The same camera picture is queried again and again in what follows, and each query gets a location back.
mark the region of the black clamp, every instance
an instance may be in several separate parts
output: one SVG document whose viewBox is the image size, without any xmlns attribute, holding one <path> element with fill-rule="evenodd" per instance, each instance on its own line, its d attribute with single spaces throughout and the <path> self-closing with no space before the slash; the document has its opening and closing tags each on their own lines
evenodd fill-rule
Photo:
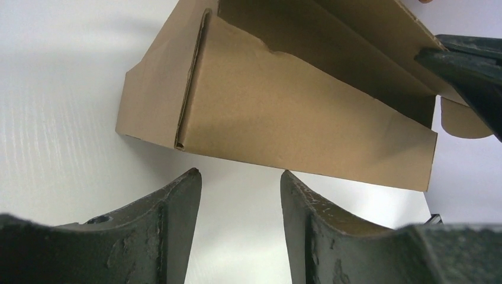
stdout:
<svg viewBox="0 0 502 284">
<path fill-rule="evenodd" d="M 502 40 L 438 35 L 448 49 L 424 49 L 415 61 L 450 84 L 502 141 Z"/>
</svg>

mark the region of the scuffed mark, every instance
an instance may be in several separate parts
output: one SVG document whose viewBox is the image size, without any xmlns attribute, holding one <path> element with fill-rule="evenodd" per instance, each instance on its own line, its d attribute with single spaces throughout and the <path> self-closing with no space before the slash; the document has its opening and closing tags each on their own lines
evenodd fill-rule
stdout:
<svg viewBox="0 0 502 284">
<path fill-rule="evenodd" d="M 127 237 L 122 240 L 123 254 L 128 254 L 130 251 L 131 244 L 134 243 L 136 239 L 136 232 L 132 231 Z"/>
<path fill-rule="evenodd" d="M 333 284 L 350 284 L 349 276 L 343 273 L 341 259 L 337 259 L 334 264 Z"/>
<path fill-rule="evenodd" d="M 127 276 L 125 277 L 125 284 L 130 284 L 131 283 L 131 277 L 133 277 L 134 272 L 136 272 L 136 262 L 133 263 L 131 266 L 131 269 L 129 269 L 129 272 L 127 273 Z"/>
<path fill-rule="evenodd" d="M 159 249 L 160 249 L 160 224 L 156 223 L 156 226 L 150 226 L 147 231 L 147 238 L 145 240 L 146 249 L 148 256 L 150 259 L 156 259 L 159 257 Z"/>
<path fill-rule="evenodd" d="M 106 268 L 109 269 L 114 265 L 115 259 L 117 259 L 119 252 L 121 250 L 121 247 L 119 245 L 120 239 L 114 242 L 113 246 L 111 246 L 110 253 L 108 254 L 107 262 L 105 264 Z"/>
<path fill-rule="evenodd" d="M 319 256 L 317 255 L 317 242 L 314 238 L 311 240 L 311 251 L 312 251 L 312 258 L 314 260 L 314 263 L 316 266 L 319 265 Z"/>
</svg>

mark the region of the cardboard fold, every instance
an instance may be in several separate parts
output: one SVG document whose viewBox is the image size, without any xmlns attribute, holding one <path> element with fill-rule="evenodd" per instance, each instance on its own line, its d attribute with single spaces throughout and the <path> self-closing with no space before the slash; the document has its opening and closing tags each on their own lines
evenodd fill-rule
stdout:
<svg viewBox="0 0 502 284">
<path fill-rule="evenodd" d="M 436 133 L 212 16 L 179 142 L 185 151 L 425 191 Z"/>
<path fill-rule="evenodd" d="M 169 148 L 184 109 L 205 14 L 217 1 L 179 1 L 140 63 L 125 77 L 116 131 Z"/>
</svg>

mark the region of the cardboard flap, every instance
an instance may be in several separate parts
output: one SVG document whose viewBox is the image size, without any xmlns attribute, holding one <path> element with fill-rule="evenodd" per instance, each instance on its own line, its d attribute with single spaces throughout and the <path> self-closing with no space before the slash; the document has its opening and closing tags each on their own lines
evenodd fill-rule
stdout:
<svg viewBox="0 0 502 284">
<path fill-rule="evenodd" d="M 127 72 L 116 131 L 174 148 L 205 11 L 217 1 L 181 0 L 140 63 Z"/>
<path fill-rule="evenodd" d="M 356 2 L 358 9 L 366 8 Z M 271 50 L 301 58 L 431 127 L 436 93 L 316 1 L 221 0 L 219 11 L 220 18 L 263 40 Z M 358 19 L 374 25 L 372 19 Z M 401 45 L 390 41 L 393 46 Z M 407 55 L 413 61 L 414 54 Z"/>
<path fill-rule="evenodd" d="M 191 153 L 426 191 L 436 133 L 211 16 L 179 142 Z"/>
<path fill-rule="evenodd" d="M 493 134 L 470 107 L 442 97 L 441 125 L 448 134 L 460 138 L 483 138 Z"/>
</svg>

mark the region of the corrugated cardboard edge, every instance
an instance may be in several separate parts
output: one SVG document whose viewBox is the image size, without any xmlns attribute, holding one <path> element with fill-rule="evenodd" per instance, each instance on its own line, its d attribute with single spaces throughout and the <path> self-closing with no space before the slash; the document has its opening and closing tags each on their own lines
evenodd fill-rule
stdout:
<svg viewBox="0 0 502 284">
<path fill-rule="evenodd" d="M 179 140 L 180 133 L 183 131 L 184 114 L 185 114 L 185 111 L 187 108 L 188 94 L 190 92 L 190 88 L 192 85 L 192 79 L 194 77 L 194 70 L 195 70 L 195 65 L 197 63 L 197 59 L 198 59 L 198 55 L 199 55 L 199 51 L 200 51 L 200 44 L 204 39 L 204 36 L 206 33 L 205 27 L 207 26 L 207 22 L 209 21 L 211 14 L 212 14 L 212 10 L 206 9 L 204 11 L 204 15 L 202 16 L 201 27 L 199 29 L 199 35 L 197 36 L 197 42 L 195 44 L 194 59 L 192 61 L 192 66 L 190 67 L 189 77 L 186 82 L 186 90 L 185 90 L 185 96 L 183 99 L 183 105 L 182 105 L 181 111 L 179 113 L 178 127 L 177 127 L 176 137 L 175 137 L 175 148 L 178 150 L 181 150 L 181 151 L 184 151 L 185 147 L 183 146 L 182 143 L 179 143 L 178 140 Z"/>
<path fill-rule="evenodd" d="M 207 9 L 218 8 L 217 4 L 216 0 L 178 2 L 141 62 L 126 73 L 117 133 L 176 147 L 201 24 Z"/>
</svg>

